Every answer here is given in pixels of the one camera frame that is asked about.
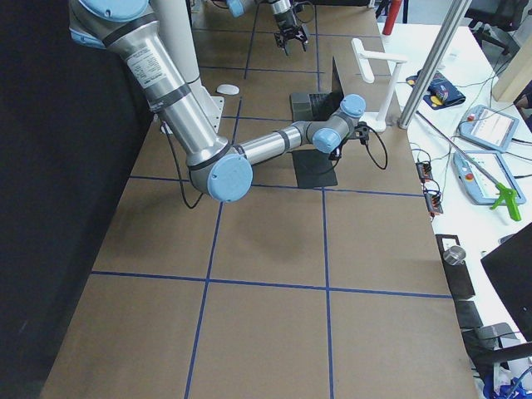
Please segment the white mouse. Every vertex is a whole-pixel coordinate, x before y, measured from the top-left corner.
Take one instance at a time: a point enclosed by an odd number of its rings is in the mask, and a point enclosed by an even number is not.
[[[237,86],[227,84],[219,85],[216,91],[219,94],[227,94],[228,96],[236,96],[240,93],[240,89]]]

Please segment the black monitor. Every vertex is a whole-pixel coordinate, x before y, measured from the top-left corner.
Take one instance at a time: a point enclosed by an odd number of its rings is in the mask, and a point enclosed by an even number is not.
[[[487,254],[481,262],[491,285],[529,342],[488,351],[473,360],[486,364],[532,356],[532,224]]]

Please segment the laptop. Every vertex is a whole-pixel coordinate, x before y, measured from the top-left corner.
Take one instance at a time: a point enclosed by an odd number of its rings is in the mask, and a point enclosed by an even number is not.
[[[334,58],[331,89],[330,93],[292,93],[290,106],[293,121],[326,121],[340,106],[344,93]]]

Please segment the green clamp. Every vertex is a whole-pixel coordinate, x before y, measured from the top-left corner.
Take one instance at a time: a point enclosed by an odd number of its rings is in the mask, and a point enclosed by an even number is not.
[[[519,222],[521,220],[521,214],[517,207],[517,202],[515,202],[515,198],[517,198],[517,191],[514,189],[509,189],[508,187],[506,187],[500,182],[497,183],[495,187],[499,190],[499,198],[491,206],[490,209],[495,209],[500,204],[505,202],[506,207],[508,207],[508,213],[510,214],[510,217],[512,218],[512,220]]]

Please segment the robotic arm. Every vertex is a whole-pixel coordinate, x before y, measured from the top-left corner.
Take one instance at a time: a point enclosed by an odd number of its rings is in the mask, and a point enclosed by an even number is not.
[[[308,29],[304,23],[299,23],[297,13],[303,10],[303,5],[294,0],[264,0],[272,9],[273,17],[279,28],[274,33],[277,47],[288,55],[288,41],[296,39],[301,42],[303,50],[307,51]],[[240,17],[256,0],[226,0],[227,7],[234,17]]]
[[[305,144],[332,153],[356,135],[365,101],[346,96],[325,122],[296,122],[279,131],[231,145],[216,134],[158,35],[147,0],[70,0],[71,34],[80,43],[117,53],[144,90],[153,112],[166,122],[186,152],[193,186],[216,200],[242,198],[253,179],[251,165]]]

